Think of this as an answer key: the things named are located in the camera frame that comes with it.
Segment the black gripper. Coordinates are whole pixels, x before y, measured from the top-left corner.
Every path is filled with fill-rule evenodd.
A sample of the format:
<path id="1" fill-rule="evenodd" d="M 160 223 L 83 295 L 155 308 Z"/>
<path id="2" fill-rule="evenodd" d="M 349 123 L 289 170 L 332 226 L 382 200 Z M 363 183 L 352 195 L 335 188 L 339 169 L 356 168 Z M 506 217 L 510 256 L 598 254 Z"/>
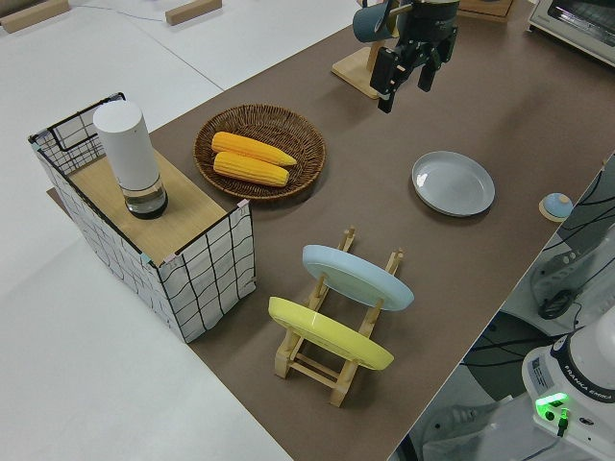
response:
<path id="1" fill-rule="evenodd" d="M 436 72 L 451 59 L 457 26 L 458 1 L 401 1 L 409 9 L 397 16 L 400 33 L 395 51 L 381 47 L 372 71 L 378 109 L 392 110 L 398 80 L 405 67 L 422 66 L 418 87 L 430 91 Z"/>

